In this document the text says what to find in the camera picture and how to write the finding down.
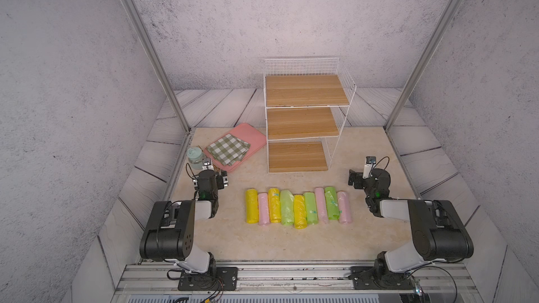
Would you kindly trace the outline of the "pink bag roll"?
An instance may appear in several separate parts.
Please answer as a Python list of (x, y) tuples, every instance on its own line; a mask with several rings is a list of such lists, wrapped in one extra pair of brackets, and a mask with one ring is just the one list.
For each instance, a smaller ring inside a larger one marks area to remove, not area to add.
[(338, 192), (338, 208), (340, 211), (339, 223), (351, 224), (352, 223), (352, 211), (350, 206), (350, 198), (347, 192)]
[(270, 221), (269, 201), (266, 193), (258, 194), (258, 224), (260, 226), (268, 226)]
[(328, 213), (327, 213), (327, 208), (326, 208), (326, 198), (325, 198), (324, 188), (316, 187), (314, 189), (314, 194), (315, 194), (316, 203), (317, 203), (317, 215), (318, 215), (319, 222), (328, 224), (329, 219), (328, 219)]

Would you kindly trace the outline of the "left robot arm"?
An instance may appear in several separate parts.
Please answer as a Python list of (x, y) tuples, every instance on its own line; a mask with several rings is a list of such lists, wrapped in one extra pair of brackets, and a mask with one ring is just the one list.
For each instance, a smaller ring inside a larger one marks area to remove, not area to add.
[(189, 274), (216, 274), (215, 258), (195, 244), (195, 222), (216, 216), (218, 192), (228, 185), (227, 172), (204, 170), (192, 178), (194, 197), (154, 204), (139, 253), (144, 260), (171, 262)]

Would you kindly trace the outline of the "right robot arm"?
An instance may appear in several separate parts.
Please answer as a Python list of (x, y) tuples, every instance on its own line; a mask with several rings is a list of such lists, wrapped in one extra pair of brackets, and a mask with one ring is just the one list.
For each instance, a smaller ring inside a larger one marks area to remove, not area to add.
[(365, 202), (376, 217), (408, 222), (411, 241), (393, 251), (377, 255), (373, 267), (352, 267), (349, 279), (356, 290), (410, 289), (412, 272), (434, 262), (456, 263), (471, 258), (474, 245), (470, 235), (447, 200), (394, 199), (390, 196), (389, 172), (349, 171), (348, 185), (365, 192)]

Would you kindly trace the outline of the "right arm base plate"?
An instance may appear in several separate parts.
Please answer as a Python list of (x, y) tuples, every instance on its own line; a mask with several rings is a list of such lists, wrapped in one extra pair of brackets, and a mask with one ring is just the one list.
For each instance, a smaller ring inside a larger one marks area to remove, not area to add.
[(351, 267), (348, 279), (355, 290), (414, 290), (415, 283), (406, 273), (393, 273), (375, 267)]

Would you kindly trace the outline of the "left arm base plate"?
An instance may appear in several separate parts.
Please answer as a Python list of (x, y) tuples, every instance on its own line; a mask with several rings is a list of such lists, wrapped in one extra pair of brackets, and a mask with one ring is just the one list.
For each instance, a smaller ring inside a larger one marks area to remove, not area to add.
[(217, 267), (213, 273), (181, 274), (178, 280), (179, 291), (235, 291), (237, 289), (238, 268)]

